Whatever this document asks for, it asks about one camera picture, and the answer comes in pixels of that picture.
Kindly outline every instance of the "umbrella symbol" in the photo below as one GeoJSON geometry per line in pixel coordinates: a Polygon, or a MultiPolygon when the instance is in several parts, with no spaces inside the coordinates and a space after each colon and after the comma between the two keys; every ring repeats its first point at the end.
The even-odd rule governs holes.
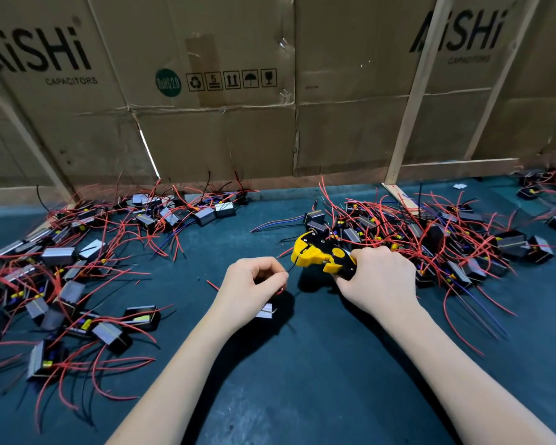
{"type": "Polygon", "coordinates": [[[245,81],[249,81],[249,86],[253,85],[253,81],[257,80],[256,75],[254,74],[246,74],[245,77],[243,78],[245,81]]]}

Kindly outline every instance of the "yellow and black wire stripper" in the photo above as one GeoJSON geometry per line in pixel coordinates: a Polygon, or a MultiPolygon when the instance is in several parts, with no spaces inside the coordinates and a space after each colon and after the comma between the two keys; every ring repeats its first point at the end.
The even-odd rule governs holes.
{"type": "Polygon", "coordinates": [[[295,241],[290,260],[298,267],[323,264],[325,273],[337,273],[350,279],[356,273],[356,261],[334,239],[322,239],[315,231],[307,231],[295,241]]]}

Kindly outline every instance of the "workbench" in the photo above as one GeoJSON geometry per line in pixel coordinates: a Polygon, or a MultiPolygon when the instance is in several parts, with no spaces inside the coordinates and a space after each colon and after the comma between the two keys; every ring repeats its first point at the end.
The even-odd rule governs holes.
{"type": "MultiPolygon", "coordinates": [[[[498,181],[461,182],[467,185],[462,199],[479,200],[474,204],[476,213],[510,215],[514,211],[516,199],[500,194],[498,181]]],[[[422,191],[455,201],[460,191],[452,186],[450,182],[429,183],[422,191]]],[[[418,189],[417,184],[401,187],[409,196],[418,189]]],[[[374,186],[328,187],[328,191],[336,203],[345,197],[375,200],[374,186]]],[[[381,187],[379,193],[385,194],[385,190],[381,187]]],[[[122,315],[128,306],[173,307],[162,313],[163,320],[154,332],[158,347],[134,335],[134,345],[124,354],[151,356],[156,361],[133,372],[106,375],[102,388],[119,396],[143,394],[211,305],[216,292],[206,280],[220,285],[227,266],[241,257],[278,256],[292,246],[292,242],[280,240],[303,233],[304,227],[249,231],[264,222],[311,210],[318,196],[319,188],[254,194],[254,200],[239,207],[236,216],[203,228],[193,225],[182,232],[179,238],[187,258],[179,255],[175,263],[152,257],[152,251],[141,244],[130,244],[123,256],[131,254],[129,261],[138,264],[136,271],[151,274],[112,282],[93,296],[89,307],[99,305],[99,313],[112,316],[122,315]]],[[[37,209],[0,210],[0,247],[24,235],[43,216],[45,211],[37,209]]],[[[520,210],[513,224],[530,218],[531,214],[520,210]]],[[[526,225],[523,231],[538,234],[556,247],[556,232],[542,222],[526,225]]],[[[290,268],[288,255],[282,261],[290,268]]],[[[517,263],[514,267],[518,276],[509,274],[499,281],[489,278],[482,286],[518,314],[512,317],[487,304],[508,331],[508,340],[491,337],[457,300],[447,304],[454,325],[485,353],[483,358],[469,351],[445,321],[445,290],[419,290],[420,303],[478,365],[556,433],[556,256],[540,266],[517,263]]],[[[275,318],[268,322],[256,319],[227,343],[212,368],[184,443],[457,441],[444,410],[399,347],[376,322],[342,299],[331,277],[315,270],[292,269],[275,318]]],[[[35,329],[21,314],[5,340],[39,340],[42,333],[31,332],[35,329]]],[[[30,350],[28,346],[3,348],[8,348],[0,350],[4,356],[30,350]]],[[[1,373],[0,390],[22,369],[1,373]]],[[[135,403],[100,397],[93,392],[89,378],[84,404],[90,406],[90,425],[61,404],[55,385],[41,405],[43,433],[38,435],[33,420],[37,394],[23,380],[0,393],[0,443],[103,443],[135,403]]],[[[77,404],[82,382],[83,377],[65,380],[66,396],[77,404]]]]}

